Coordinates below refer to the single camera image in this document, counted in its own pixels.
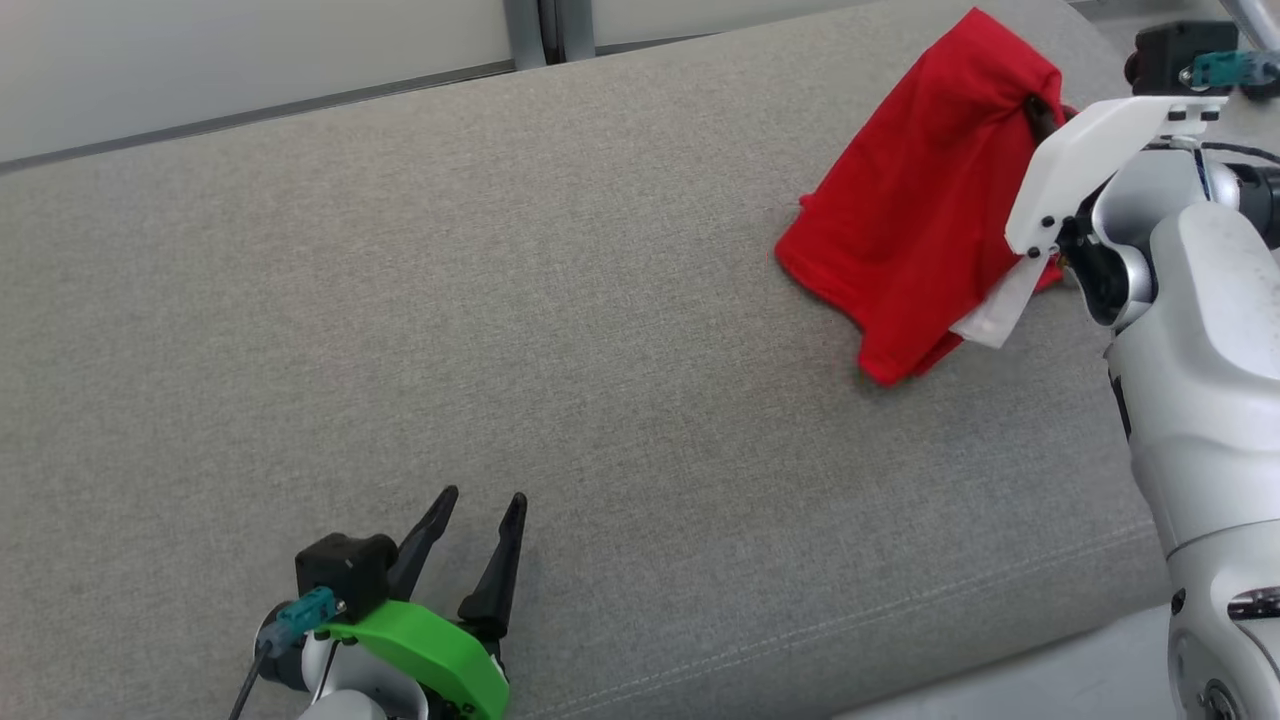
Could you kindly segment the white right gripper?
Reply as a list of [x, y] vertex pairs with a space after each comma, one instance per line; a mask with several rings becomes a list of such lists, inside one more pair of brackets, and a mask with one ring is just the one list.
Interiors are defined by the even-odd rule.
[[1009, 249], [1028, 256], [1050, 245], [1046, 217], [1060, 220], [1158, 137], [1194, 137], [1216, 122], [1228, 96], [1132, 96], [1091, 104], [1061, 127], [1055, 109], [1032, 95], [1024, 117], [1033, 152], [1005, 225]]

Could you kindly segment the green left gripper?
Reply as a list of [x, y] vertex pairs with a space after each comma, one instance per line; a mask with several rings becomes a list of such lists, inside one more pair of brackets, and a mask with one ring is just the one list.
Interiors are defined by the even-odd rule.
[[458, 606], [465, 630], [407, 602], [458, 497], [458, 487], [447, 486], [399, 543], [388, 570], [390, 600], [356, 624], [320, 628], [321, 696], [357, 691], [388, 717], [443, 719], [448, 708], [460, 719], [504, 717], [509, 683], [480, 641], [502, 641], [509, 630], [529, 510], [525, 493], [509, 501], [495, 550]]

